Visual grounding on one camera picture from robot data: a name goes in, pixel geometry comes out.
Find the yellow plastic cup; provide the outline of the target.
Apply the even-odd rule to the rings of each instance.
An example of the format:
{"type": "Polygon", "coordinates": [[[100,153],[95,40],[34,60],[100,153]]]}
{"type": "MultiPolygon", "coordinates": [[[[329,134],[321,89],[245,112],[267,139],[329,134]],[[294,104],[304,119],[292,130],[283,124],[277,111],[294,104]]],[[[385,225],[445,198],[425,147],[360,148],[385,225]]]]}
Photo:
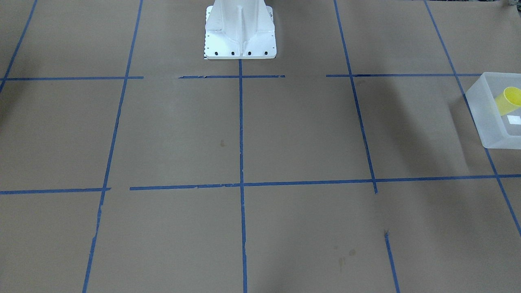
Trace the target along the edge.
{"type": "Polygon", "coordinates": [[[494,98],[500,116],[507,115],[521,107],[521,89],[507,87],[494,98]]]}

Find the clear plastic bin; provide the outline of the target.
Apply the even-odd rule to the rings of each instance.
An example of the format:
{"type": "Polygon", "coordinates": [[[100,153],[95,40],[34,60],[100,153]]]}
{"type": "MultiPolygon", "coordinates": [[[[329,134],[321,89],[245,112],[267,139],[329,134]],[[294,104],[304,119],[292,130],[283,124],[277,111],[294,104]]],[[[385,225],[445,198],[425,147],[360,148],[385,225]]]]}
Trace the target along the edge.
{"type": "Polygon", "coordinates": [[[520,109],[501,115],[495,102],[507,87],[520,85],[519,73],[484,72],[465,93],[483,147],[521,148],[520,109]]]}

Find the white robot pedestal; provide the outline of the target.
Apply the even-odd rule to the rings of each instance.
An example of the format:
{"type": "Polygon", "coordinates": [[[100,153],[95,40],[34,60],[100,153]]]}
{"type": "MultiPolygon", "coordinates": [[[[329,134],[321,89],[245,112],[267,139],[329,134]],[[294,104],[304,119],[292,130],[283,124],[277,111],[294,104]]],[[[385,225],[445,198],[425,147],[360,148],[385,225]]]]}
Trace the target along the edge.
{"type": "Polygon", "coordinates": [[[216,0],[205,17],[205,59],[276,58],[273,9],[264,0],[216,0]]]}

